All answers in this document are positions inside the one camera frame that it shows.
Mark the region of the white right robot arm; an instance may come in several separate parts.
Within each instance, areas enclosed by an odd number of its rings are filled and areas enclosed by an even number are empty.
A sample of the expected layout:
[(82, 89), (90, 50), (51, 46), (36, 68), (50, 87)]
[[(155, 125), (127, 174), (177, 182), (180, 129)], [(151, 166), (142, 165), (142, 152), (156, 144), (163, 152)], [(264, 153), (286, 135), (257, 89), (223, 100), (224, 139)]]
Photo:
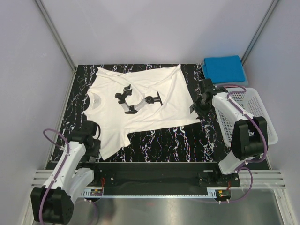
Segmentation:
[(247, 89), (238, 85), (215, 86), (211, 79), (199, 82), (200, 97), (190, 106), (190, 112), (204, 118), (214, 109), (220, 111), (233, 127), (231, 151), (218, 163), (219, 170), (213, 173), (214, 183), (223, 186), (230, 174), (238, 172), (243, 165), (262, 162), (268, 150), (267, 121), (256, 117), (240, 106), (234, 94), (245, 94)]

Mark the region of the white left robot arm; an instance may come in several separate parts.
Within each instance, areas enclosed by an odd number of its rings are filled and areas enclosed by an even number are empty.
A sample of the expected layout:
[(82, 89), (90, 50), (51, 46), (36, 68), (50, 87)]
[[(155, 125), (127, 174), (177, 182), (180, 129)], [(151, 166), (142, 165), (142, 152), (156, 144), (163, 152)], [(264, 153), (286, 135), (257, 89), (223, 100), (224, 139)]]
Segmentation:
[(63, 141), (62, 155), (49, 178), (30, 194), (33, 217), (36, 222), (66, 225), (71, 220), (76, 200), (90, 184), (101, 181), (100, 172), (90, 166), (78, 168), (82, 158), (97, 158), (100, 151), (100, 126), (84, 121), (68, 137), (53, 129)]

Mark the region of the white t-shirt with print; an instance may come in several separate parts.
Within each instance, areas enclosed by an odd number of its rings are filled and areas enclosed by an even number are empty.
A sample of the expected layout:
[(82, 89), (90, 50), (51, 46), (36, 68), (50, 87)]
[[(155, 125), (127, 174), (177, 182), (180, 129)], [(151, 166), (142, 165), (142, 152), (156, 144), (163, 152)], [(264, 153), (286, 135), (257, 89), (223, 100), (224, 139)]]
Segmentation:
[(100, 156), (130, 145), (129, 133), (199, 122), (181, 65), (131, 73), (98, 67), (84, 114), (100, 126)]

